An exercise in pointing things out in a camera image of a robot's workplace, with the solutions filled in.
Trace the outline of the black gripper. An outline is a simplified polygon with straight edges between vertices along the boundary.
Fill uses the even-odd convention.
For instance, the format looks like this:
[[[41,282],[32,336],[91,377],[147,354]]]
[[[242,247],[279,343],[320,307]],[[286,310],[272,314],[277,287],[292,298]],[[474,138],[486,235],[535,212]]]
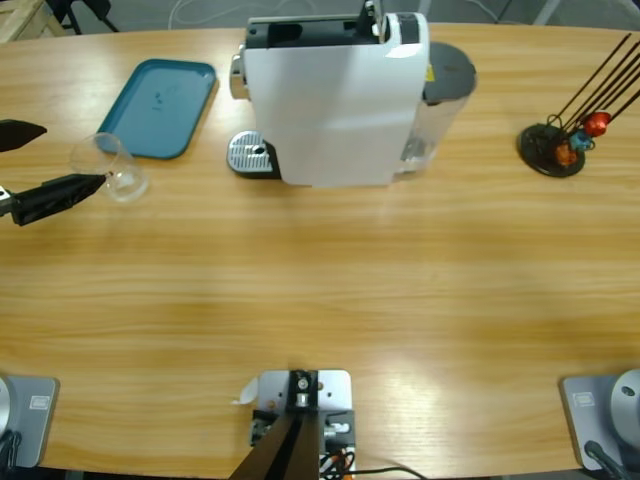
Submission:
[[[1,120],[0,151],[17,150],[46,132],[45,127],[31,122]],[[0,187],[0,216],[11,214],[16,225],[25,226],[71,209],[95,194],[106,180],[101,174],[70,174],[20,193]]]

